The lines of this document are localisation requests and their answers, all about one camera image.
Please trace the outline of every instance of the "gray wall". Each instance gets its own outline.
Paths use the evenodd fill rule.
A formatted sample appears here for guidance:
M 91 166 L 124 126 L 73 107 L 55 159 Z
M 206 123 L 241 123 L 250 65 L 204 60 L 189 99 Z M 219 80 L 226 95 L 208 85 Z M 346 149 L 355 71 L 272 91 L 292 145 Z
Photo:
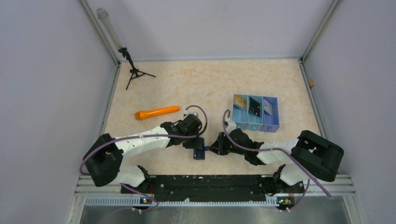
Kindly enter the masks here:
M 0 12 L 0 223 L 65 223 L 115 65 L 76 0 Z
M 301 56 L 332 0 L 88 0 L 135 60 Z
M 370 223 L 395 223 L 396 1 L 343 1 L 308 59 Z

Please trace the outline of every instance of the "beige table surface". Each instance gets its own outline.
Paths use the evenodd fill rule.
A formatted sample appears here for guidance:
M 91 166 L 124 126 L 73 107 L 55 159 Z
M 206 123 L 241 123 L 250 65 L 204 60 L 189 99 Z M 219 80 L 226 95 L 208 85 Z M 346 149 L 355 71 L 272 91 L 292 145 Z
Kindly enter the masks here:
M 232 110 L 234 94 L 278 97 L 280 128 L 276 133 L 245 131 L 253 140 L 286 141 L 302 130 L 319 133 L 296 59 L 144 62 L 136 67 L 157 77 L 134 79 L 126 91 L 131 67 L 123 63 L 105 131 L 113 137 L 177 121 L 187 106 L 199 105 L 209 119 L 203 137 L 211 145 L 222 131 L 224 110 Z M 134 118 L 137 111 L 171 105 L 179 105 L 181 110 L 141 121 Z M 198 115 L 204 122 L 204 116 Z M 179 145 L 142 153 L 127 163 L 142 165 L 151 175 L 272 174 L 282 164 L 253 166 L 241 155 L 219 156 L 210 151 L 205 156 L 204 161 L 194 160 L 193 150 Z

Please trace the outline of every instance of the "orange tube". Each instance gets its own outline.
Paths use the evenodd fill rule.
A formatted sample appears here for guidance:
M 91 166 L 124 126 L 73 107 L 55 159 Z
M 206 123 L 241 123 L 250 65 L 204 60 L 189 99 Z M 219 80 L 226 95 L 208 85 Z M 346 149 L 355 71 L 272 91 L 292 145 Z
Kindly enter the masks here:
M 137 120 L 144 120 L 147 118 L 155 117 L 158 115 L 163 115 L 167 113 L 173 113 L 180 110 L 179 106 L 168 106 L 164 108 L 159 108 L 151 111 L 139 111 L 135 113 L 135 118 Z

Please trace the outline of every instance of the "card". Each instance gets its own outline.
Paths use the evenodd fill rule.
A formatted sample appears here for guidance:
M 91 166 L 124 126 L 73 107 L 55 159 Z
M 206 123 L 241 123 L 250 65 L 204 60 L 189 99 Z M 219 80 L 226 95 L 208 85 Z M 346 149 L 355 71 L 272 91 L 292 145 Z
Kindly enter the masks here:
M 272 104 L 270 104 L 266 99 L 264 99 L 264 111 L 269 115 L 273 115 Z
M 239 95 L 235 95 L 234 105 L 239 107 L 240 109 L 243 109 L 243 110 L 248 109 L 247 101 Z
M 258 117 L 260 116 L 260 103 L 251 97 L 249 97 L 249 111 Z

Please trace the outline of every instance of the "light blue compartment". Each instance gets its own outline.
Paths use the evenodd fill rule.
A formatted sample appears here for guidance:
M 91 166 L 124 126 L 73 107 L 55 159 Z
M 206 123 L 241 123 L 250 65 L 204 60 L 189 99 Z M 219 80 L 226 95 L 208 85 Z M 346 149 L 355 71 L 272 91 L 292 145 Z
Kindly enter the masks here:
M 260 104 L 260 116 L 257 116 L 249 111 L 250 97 Z M 261 131 L 263 126 L 263 100 L 262 96 L 248 96 L 247 101 L 247 126 L 246 130 Z
M 267 112 L 264 112 L 264 109 L 262 110 L 262 112 L 264 114 L 264 125 L 262 126 L 261 131 L 275 133 L 280 126 L 279 111 L 278 111 L 278 98 L 263 97 L 262 102 L 264 102 L 264 100 L 267 100 L 270 104 L 272 104 L 273 115 L 270 115 Z
M 235 95 L 239 95 L 244 100 L 248 101 L 247 95 L 240 95 L 240 94 L 234 94 L 234 101 L 235 101 Z M 246 126 L 248 125 L 248 111 L 243 110 L 237 107 L 236 105 L 233 105 L 233 121 L 235 122 L 237 128 L 245 130 Z

